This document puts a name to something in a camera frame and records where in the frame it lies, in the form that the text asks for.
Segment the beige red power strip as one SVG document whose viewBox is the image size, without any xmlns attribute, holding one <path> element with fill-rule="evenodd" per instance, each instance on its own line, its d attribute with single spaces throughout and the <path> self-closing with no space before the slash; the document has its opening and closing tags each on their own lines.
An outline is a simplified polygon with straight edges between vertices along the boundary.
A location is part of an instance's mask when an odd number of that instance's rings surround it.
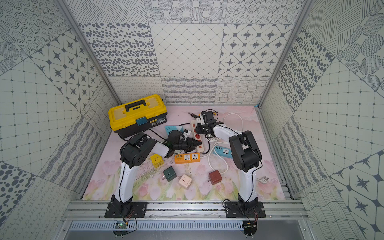
<svg viewBox="0 0 384 240">
<path fill-rule="evenodd" d="M 195 120 L 191 121 L 191 127 L 192 127 L 192 135 L 193 138 L 197 141 L 199 141 L 201 144 L 196 147 L 196 151 L 200 153 L 202 156 L 206 156 L 209 152 L 209 150 L 205 150 L 204 142 L 203 142 L 203 136 L 197 133 L 197 124 L 201 123 L 200 118 L 196 118 Z"/>
</svg>

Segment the yellow cube adapter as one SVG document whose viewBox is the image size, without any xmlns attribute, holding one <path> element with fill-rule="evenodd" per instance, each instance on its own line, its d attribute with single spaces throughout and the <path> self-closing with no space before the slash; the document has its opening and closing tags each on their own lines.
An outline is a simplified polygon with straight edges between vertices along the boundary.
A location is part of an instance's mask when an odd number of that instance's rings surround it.
<svg viewBox="0 0 384 240">
<path fill-rule="evenodd" d="M 161 167 L 164 164 L 163 158 L 158 154 L 152 155 L 150 159 L 155 169 Z"/>
</svg>

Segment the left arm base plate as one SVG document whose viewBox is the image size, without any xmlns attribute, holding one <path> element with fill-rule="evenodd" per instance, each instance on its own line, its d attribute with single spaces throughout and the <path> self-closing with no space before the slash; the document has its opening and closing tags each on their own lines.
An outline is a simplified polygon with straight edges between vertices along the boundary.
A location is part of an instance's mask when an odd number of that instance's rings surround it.
<svg viewBox="0 0 384 240">
<path fill-rule="evenodd" d="M 107 206 L 104 217 L 107 219 L 126 218 L 129 215 L 141 219 L 145 217 L 148 202 L 130 202 L 121 204 L 119 202 L 110 202 Z"/>
</svg>

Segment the orange power strip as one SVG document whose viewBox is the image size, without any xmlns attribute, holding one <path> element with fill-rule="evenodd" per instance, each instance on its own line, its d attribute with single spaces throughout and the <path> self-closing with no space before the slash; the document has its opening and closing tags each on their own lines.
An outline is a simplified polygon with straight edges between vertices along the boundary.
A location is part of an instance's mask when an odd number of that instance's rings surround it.
<svg viewBox="0 0 384 240">
<path fill-rule="evenodd" d="M 200 153 L 177 154 L 174 157 L 175 164 L 189 164 L 201 161 Z"/>
</svg>

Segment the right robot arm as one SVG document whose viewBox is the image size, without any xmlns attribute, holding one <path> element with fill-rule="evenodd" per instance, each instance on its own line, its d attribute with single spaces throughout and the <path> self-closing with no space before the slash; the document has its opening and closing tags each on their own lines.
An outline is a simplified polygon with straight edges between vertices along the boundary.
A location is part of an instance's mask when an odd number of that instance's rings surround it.
<svg viewBox="0 0 384 240">
<path fill-rule="evenodd" d="M 195 118 L 195 129 L 200 135 L 211 135 L 225 140 L 231 148 L 232 159 L 236 167 L 243 171 L 242 186 L 239 191 L 238 205 L 245 211 L 258 206 L 254 173 L 262 161 L 262 153 L 251 131 L 232 130 L 217 121 L 212 111 L 203 111 Z"/>
</svg>

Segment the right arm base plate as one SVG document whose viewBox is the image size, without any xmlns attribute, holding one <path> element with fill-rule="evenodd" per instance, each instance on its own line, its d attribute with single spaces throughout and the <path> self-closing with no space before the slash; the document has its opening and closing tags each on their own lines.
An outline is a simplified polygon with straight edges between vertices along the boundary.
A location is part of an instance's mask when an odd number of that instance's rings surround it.
<svg viewBox="0 0 384 240">
<path fill-rule="evenodd" d="M 239 203 L 224 200 L 222 202 L 227 218 L 265 218 L 264 204 L 260 201 Z"/>
</svg>

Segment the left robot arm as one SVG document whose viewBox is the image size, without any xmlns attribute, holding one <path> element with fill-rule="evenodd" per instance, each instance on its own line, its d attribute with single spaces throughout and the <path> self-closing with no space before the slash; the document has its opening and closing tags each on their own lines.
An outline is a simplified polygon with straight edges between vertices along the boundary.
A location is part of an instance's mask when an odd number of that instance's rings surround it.
<svg viewBox="0 0 384 240">
<path fill-rule="evenodd" d="M 111 202 L 124 206 L 132 201 L 137 171 L 151 153 L 169 158 L 175 154 L 175 151 L 188 153 L 201 145 L 202 142 L 186 137 L 177 130 L 171 131 L 163 142 L 159 142 L 145 133 L 138 133 L 130 137 L 120 149 L 122 170 L 119 186 L 113 194 Z"/>
</svg>

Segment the dark green cube adapter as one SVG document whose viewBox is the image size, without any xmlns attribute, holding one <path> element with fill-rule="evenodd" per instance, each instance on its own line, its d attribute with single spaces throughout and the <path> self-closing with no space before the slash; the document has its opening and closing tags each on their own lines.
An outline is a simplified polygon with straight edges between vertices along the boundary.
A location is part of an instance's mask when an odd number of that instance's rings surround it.
<svg viewBox="0 0 384 240">
<path fill-rule="evenodd" d="M 163 180 L 167 180 L 168 182 L 171 182 L 173 179 L 177 177 L 177 174 L 173 167 L 168 167 L 163 171 Z"/>
</svg>

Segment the cream deer cube adapter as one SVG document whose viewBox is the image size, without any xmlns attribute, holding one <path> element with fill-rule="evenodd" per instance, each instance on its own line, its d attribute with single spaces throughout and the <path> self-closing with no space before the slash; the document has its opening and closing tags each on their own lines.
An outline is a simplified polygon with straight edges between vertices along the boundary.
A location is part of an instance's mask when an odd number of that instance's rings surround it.
<svg viewBox="0 0 384 240">
<path fill-rule="evenodd" d="M 182 175 L 178 181 L 179 185 L 184 189 L 188 189 L 192 184 L 192 178 L 188 175 Z"/>
</svg>

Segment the dark red cube adapter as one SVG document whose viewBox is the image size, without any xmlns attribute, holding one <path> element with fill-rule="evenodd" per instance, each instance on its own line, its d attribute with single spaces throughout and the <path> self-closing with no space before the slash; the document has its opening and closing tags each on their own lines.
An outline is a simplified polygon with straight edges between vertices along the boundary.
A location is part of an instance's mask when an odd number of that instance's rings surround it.
<svg viewBox="0 0 384 240">
<path fill-rule="evenodd" d="M 209 173 L 209 182 L 216 185 L 222 181 L 222 175 L 218 170 Z"/>
</svg>

